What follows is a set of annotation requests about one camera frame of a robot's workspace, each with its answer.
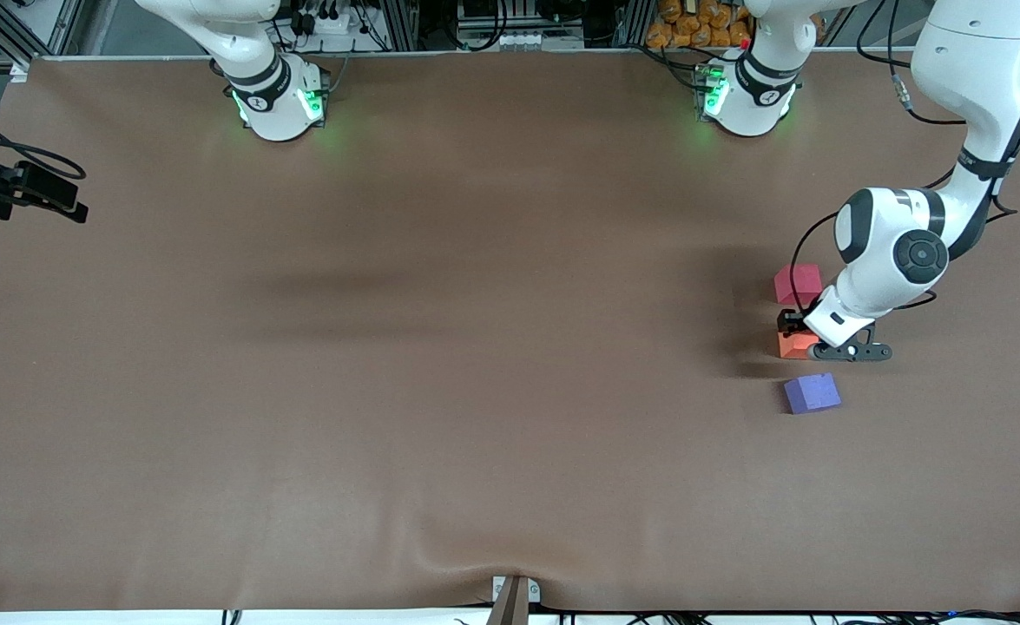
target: cable connector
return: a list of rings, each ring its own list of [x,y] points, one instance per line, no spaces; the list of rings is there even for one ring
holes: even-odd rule
[[[911,110],[914,108],[911,104],[911,92],[907,91],[907,85],[903,84],[903,79],[900,79],[900,74],[891,74],[891,83],[895,84],[895,95],[900,99],[900,103],[903,104],[905,110]]]

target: purple block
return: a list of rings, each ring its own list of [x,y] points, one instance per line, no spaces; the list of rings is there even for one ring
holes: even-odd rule
[[[825,411],[843,403],[834,384],[834,373],[815,373],[789,380],[784,383],[784,390],[787,392],[790,411],[796,415]]]

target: brown tablecloth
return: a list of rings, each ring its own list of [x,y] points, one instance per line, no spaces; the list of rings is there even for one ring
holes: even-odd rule
[[[640,55],[358,59],[272,145],[203,62],[34,63],[92,214],[0,222],[0,610],[1020,609],[1020,216],[889,363],[774,359],[803,230],[963,137],[805,79],[747,140]]]

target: pink block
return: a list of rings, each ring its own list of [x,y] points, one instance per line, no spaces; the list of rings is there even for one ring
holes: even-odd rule
[[[790,265],[776,273],[776,301],[779,304],[796,304],[796,298],[790,293]],[[810,305],[816,297],[822,295],[822,273],[818,265],[796,265],[796,290],[799,290],[799,300],[803,306]]]

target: orange block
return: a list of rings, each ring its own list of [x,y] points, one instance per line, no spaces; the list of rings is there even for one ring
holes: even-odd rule
[[[779,337],[780,359],[807,360],[807,350],[819,343],[819,337],[814,332],[796,332],[788,336],[784,336],[783,332],[776,332],[776,336]]]

